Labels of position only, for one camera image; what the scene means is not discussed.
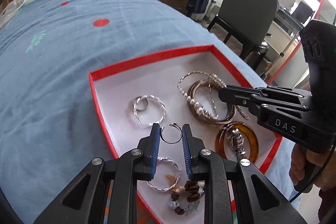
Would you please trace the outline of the person right hand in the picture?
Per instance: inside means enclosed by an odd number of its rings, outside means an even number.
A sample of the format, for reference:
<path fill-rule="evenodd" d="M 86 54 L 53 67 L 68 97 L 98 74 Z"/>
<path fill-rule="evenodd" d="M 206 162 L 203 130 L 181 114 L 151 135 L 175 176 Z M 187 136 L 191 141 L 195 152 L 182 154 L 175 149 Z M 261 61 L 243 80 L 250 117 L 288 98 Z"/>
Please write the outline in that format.
<path fill-rule="evenodd" d="M 315 153 L 295 144 L 291 152 L 289 176 L 297 192 L 314 184 L 323 191 L 335 188 L 335 151 Z"/>

